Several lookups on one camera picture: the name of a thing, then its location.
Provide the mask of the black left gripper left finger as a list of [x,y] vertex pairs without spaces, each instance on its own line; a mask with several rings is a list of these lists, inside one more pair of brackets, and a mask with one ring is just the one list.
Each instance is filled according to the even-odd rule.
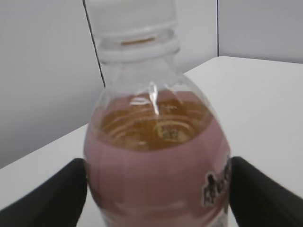
[[76,158],[32,192],[0,211],[2,227],[75,227],[88,191],[84,161]]

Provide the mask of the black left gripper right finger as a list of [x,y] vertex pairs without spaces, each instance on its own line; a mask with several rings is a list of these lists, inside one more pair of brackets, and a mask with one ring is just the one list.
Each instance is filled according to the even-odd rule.
[[230,207],[240,227],[301,227],[303,200],[241,157],[233,157]]

